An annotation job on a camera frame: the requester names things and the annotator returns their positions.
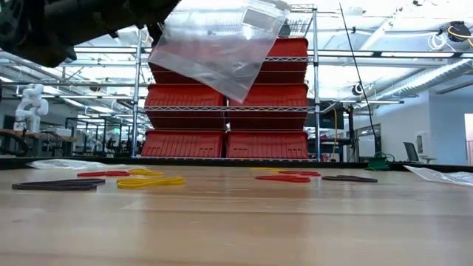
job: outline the ceiling duct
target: ceiling duct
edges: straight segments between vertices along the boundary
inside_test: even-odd
[[[441,84],[451,79],[458,78],[464,75],[473,67],[472,59],[465,59],[457,61],[453,64],[439,67],[437,69],[428,69],[421,71],[415,75],[410,76],[393,86],[379,93],[375,99],[383,100],[391,98],[393,95],[403,97],[405,95],[412,95],[424,90],[428,90],[433,86]]]

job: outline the red plastic crate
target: red plastic crate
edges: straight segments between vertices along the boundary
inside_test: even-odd
[[[278,38],[269,52],[270,57],[307,57],[308,41],[306,38]],[[207,52],[211,61],[212,48]],[[188,51],[188,56],[196,54]],[[198,81],[171,72],[161,66],[149,63],[156,83],[161,84],[189,84]],[[307,62],[264,62],[255,83],[304,83]]]
[[[223,131],[151,130],[141,156],[220,158],[224,136]]]
[[[229,132],[227,158],[307,159],[305,132]]]
[[[203,84],[159,85],[148,88],[145,107],[151,106],[226,106],[226,98]],[[223,112],[147,111],[156,129],[224,129]]]
[[[307,107],[307,85],[253,85],[243,103],[229,101],[229,106]],[[228,112],[232,130],[290,129],[302,130],[307,112]]]

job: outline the ceiling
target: ceiling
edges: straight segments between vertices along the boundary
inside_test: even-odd
[[[317,17],[318,43],[319,49],[324,50],[349,50],[347,35],[344,23],[340,15],[337,1],[310,1],[310,0],[287,0],[289,4],[315,4],[318,7]],[[379,50],[379,51],[444,51],[452,49],[465,52],[472,51],[472,47],[467,41],[463,43],[453,43],[439,45],[434,50],[429,39],[442,27],[446,29],[450,21],[465,21],[466,25],[473,31],[473,1],[471,0],[426,0],[419,1],[421,6],[415,6],[412,0],[404,1],[379,1],[379,0],[346,0],[342,2],[344,13],[347,19],[347,27],[350,29],[350,38],[354,50]],[[309,40],[309,50],[313,49],[313,28],[310,23],[310,13],[291,13],[289,24],[293,30],[293,35],[304,36],[307,26],[306,38]],[[81,47],[136,47],[138,42],[142,42],[144,47],[150,47],[152,40],[148,36],[146,29],[143,37],[138,39],[137,28],[129,27],[118,32],[119,38],[111,38],[108,35],[96,38],[81,45]],[[440,37],[435,41],[440,44]],[[389,88],[394,83],[403,80],[419,71],[422,62],[429,64],[448,64],[446,59],[372,59],[372,66],[360,66],[360,76],[365,86],[376,91]],[[135,82],[135,55],[133,54],[78,54],[78,60],[70,64],[63,64],[56,69],[37,66],[42,72],[32,70],[32,67],[12,66],[9,58],[2,58],[0,55],[0,68],[4,71],[0,75],[10,81],[42,81],[56,82],[51,75],[65,77],[73,83],[96,82],[96,83],[134,83]],[[128,64],[129,67],[98,67],[98,64]],[[358,75],[353,63],[349,58],[339,58],[336,65],[321,65],[319,67],[319,87],[321,98],[346,99],[352,98],[351,88],[358,83]],[[140,75],[141,82],[153,82],[151,71],[147,64],[143,64]],[[306,75],[309,87],[313,84],[313,67],[307,68]],[[441,87],[451,86],[458,81],[450,81],[441,84]],[[133,87],[108,87],[99,93],[92,92],[88,87],[75,86],[74,88],[58,88],[62,93],[74,92],[77,95],[133,95]],[[457,90],[455,93],[465,93],[471,89]],[[147,89],[140,88],[140,96],[146,96]],[[308,97],[313,98],[313,89],[308,93]],[[114,104],[113,100],[96,100],[98,106],[108,106],[116,109],[119,104]],[[131,110],[118,107],[119,111],[130,112]]]

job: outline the metal shelving rack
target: metal shelving rack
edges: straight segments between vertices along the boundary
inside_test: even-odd
[[[319,51],[317,47],[317,8],[313,4],[295,4],[292,5],[292,12],[295,13],[312,13],[312,18],[310,23],[307,25],[307,30],[310,29],[310,26],[313,26],[313,55],[307,57],[267,57],[266,62],[305,62],[312,64],[314,67],[314,95],[315,95],[315,106],[310,107],[244,107],[244,106],[231,106],[231,107],[188,107],[188,106],[152,106],[145,107],[145,111],[167,111],[167,112],[307,112],[315,114],[316,122],[316,151],[317,159],[321,159],[321,147],[320,147],[320,97],[319,97]],[[137,58],[141,57],[141,42],[138,44],[137,48]],[[135,96],[138,94],[140,76],[139,76],[139,67],[140,64],[137,60],[137,75],[135,80]],[[133,129],[133,154],[135,155],[135,146],[136,146],[136,121],[137,121],[137,100],[134,100],[133,108],[133,120],[134,120],[134,129]]]

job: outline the clear ziplock bag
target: clear ziplock bag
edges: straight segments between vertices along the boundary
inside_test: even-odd
[[[149,62],[241,103],[289,12],[279,0],[182,0]]]

